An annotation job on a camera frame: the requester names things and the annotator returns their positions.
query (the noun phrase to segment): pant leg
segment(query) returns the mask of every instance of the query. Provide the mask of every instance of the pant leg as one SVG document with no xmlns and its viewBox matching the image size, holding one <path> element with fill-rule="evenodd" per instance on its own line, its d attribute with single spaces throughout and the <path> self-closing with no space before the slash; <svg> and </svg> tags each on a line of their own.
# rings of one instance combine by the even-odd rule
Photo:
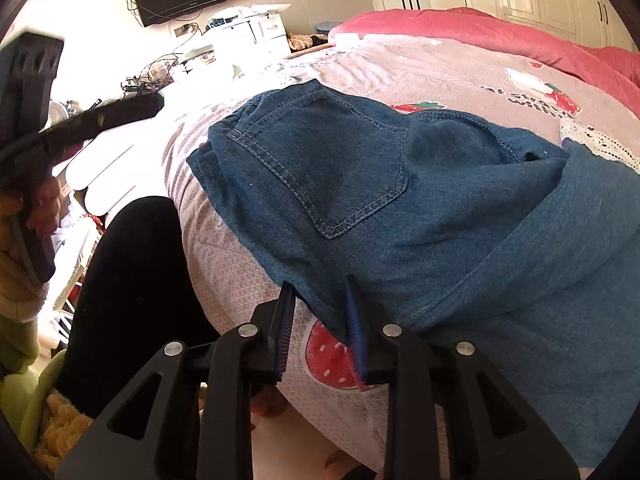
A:
<svg viewBox="0 0 640 480">
<path fill-rule="evenodd" d="M 168 341 L 217 338 L 191 286 L 173 202 L 141 198 L 98 244 L 56 387 L 95 418 Z"/>
</svg>

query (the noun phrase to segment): silver bolt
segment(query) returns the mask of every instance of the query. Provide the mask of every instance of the silver bolt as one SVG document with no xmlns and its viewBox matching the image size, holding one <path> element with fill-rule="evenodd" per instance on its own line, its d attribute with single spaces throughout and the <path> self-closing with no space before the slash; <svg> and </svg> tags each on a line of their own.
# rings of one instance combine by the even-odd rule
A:
<svg viewBox="0 0 640 480">
<path fill-rule="evenodd" d="M 171 341 L 164 347 L 164 353 L 168 356 L 181 354 L 182 350 L 184 350 L 184 346 L 182 346 L 182 343 L 177 341 Z"/>
<path fill-rule="evenodd" d="M 460 355 L 473 355 L 476 351 L 476 347 L 468 341 L 461 341 L 456 345 L 456 350 Z"/>
<path fill-rule="evenodd" d="M 246 323 L 238 327 L 240 337 L 253 337 L 258 333 L 258 327 L 251 323 Z"/>
<path fill-rule="evenodd" d="M 390 323 L 382 327 L 382 333 L 389 337 L 398 337 L 402 333 L 402 328 Z"/>
</svg>

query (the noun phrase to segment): pink bed sheet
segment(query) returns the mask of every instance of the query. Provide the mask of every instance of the pink bed sheet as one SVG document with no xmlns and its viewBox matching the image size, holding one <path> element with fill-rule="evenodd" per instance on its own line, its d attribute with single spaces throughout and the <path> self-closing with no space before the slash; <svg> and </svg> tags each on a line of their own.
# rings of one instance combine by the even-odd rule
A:
<svg viewBox="0 0 640 480">
<path fill-rule="evenodd" d="M 405 34 L 457 40 L 494 52 L 526 56 L 580 78 L 640 116 L 640 56 L 615 47 L 591 49 L 475 10 L 379 10 L 334 28 L 336 34 Z"/>
</svg>

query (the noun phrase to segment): beige wall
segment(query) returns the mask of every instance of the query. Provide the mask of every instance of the beige wall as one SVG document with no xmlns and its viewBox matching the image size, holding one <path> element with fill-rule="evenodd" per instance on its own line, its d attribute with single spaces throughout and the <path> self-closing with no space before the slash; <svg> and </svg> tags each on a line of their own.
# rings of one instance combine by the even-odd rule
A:
<svg viewBox="0 0 640 480">
<path fill-rule="evenodd" d="M 217 10 L 254 3 L 292 4 L 282 19 L 287 31 L 300 33 L 311 32 L 315 23 L 346 20 L 373 8 L 371 0 L 229 0 L 204 9 L 194 21 L 204 30 Z M 137 75 L 146 64 L 184 41 L 171 34 L 179 22 L 140 27 L 127 10 L 126 0 L 29 0 L 14 25 L 6 40 L 26 28 L 65 40 L 52 98 L 77 100 L 83 107 L 97 98 L 120 97 L 120 81 Z"/>
</svg>

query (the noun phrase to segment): denim jeans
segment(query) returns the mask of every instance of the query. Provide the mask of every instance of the denim jeans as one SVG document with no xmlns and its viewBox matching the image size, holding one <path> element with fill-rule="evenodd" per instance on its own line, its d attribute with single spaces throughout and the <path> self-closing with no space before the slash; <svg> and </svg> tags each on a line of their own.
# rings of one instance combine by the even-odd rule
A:
<svg viewBox="0 0 640 480">
<path fill-rule="evenodd" d="M 271 279 L 336 337 L 354 274 L 393 322 L 482 348 L 590 466 L 640 398 L 640 180 L 563 147 L 313 80 L 254 97 L 188 162 Z"/>
</svg>

